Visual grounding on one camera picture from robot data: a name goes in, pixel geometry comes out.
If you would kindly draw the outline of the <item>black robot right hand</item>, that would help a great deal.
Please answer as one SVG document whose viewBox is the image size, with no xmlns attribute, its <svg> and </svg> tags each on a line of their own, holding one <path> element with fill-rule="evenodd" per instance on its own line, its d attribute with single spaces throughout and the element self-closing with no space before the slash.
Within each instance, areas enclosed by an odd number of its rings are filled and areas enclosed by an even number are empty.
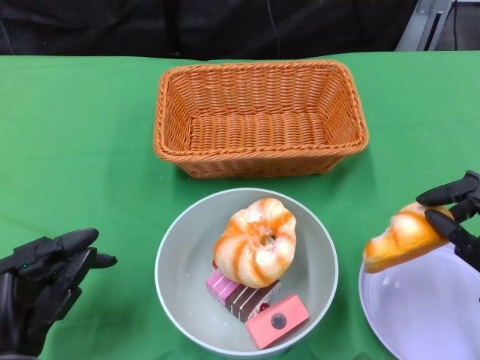
<svg viewBox="0 0 480 360">
<path fill-rule="evenodd" d="M 427 207 L 427 222 L 454 245 L 454 254 L 479 270 L 479 237 L 461 225 L 479 213 L 479 174 L 468 171 L 463 178 L 427 190 L 415 200 Z"/>
</svg>

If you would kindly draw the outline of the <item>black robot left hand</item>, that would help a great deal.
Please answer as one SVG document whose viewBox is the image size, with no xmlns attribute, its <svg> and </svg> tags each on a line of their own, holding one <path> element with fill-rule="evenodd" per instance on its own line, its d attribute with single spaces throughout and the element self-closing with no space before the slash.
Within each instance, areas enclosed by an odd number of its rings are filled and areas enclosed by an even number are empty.
<svg viewBox="0 0 480 360">
<path fill-rule="evenodd" d="M 53 323 L 80 297 L 88 272 L 118 262 L 93 247 L 98 236 L 95 228 L 44 236 L 1 259 L 2 359 L 38 359 Z"/>
</svg>

